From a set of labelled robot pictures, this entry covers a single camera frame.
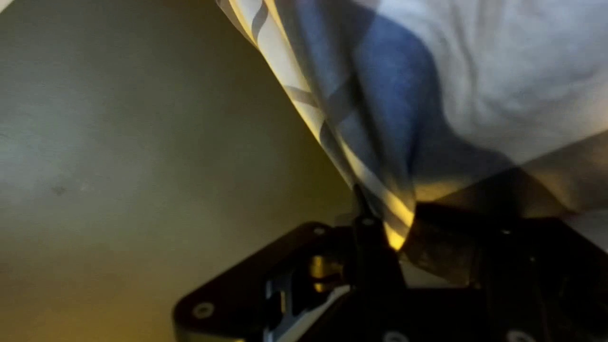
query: plaid fabric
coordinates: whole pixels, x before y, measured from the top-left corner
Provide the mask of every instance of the plaid fabric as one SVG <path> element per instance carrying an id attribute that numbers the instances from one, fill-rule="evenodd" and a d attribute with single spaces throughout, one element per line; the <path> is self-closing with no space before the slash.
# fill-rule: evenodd
<path id="1" fill-rule="evenodd" d="M 608 2 L 219 4 L 396 245 L 440 201 L 608 247 Z"/>

